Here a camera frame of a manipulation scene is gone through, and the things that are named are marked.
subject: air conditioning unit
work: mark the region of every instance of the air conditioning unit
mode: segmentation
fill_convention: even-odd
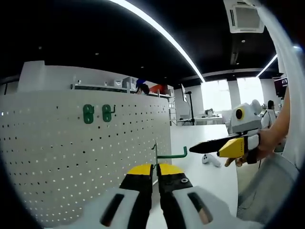
[[[265,25],[254,6],[242,0],[224,0],[231,33],[263,33]]]

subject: white perforated panel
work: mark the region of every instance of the white perforated panel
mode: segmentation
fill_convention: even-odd
[[[92,124],[83,121],[85,104],[94,106]],[[109,123],[102,119],[104,104],[116,105]],[[171,154],[166,99],[34,92],[0,96],[0,109],[7,172],[25,207],[44,227],[75,221],[85,203],[119,186],[133,166],[154,164],[155,139],[159,155]]]

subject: white desk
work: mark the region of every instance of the white desk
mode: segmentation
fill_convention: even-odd
[[[195,125],[195,126],[171,126],[172,154],[182,154],[183,147],[187,149],[201,141],[207,141],[227,136],[225,125]],[[225,158],[219,158],[222,166],[214,167],[212,164],[202,164],[201,154],[188,152],[187,157],[173,159],[173,165],[177,165],[185,171],[193,186],[200,186],[229,206],[233,216],[237,213],[238,186],[235,163],[224,167]],[[147,229],[166,229],[166,222],[160,207],[160,196],[157,184],[153,187],[152,210],[147,222]]]
[[[195,125],[205,125],[208,122],[212,122],[212,124],[223,124],[223,115],[222,114],[218,114],[218,117],[204,117],[204,118],[200,118],[200,117],[194,117],[195,120]],[[191,122],[191,118],[188,119],[183,119],[183,120],[179,120],[178,123],[188,123],[188,125],[192,124]]]

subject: computer screen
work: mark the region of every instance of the computer screen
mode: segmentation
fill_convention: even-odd
[[[185,101],[187,103],[187,101],[186,101],[186,94],[185,94],[185,88],[183,87],[182,84],[181,84],[181,89],[182,89],[182,98],[183,98],[183,101]]]

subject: ceiling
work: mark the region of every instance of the ceiling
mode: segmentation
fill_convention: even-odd
[[[262,34],[230,33],[223,0],[128,1],[159,22],[201,73],[261,69],[275,54],[266,28]],[[1,3],[0,11],[1,78],[20,74],[23,63],[34,60],[44,60],[46,65],[101,69],[170,85],[195,75],[159,32],[108,0],[6,1]],[[235,61],[231,60],[233,53],[237,55]],[[277,75],[277,62],[269,69],[262,77]],[[224,74],[223,78],[232,75]],[[187,84],[198,83],[193,77]]]

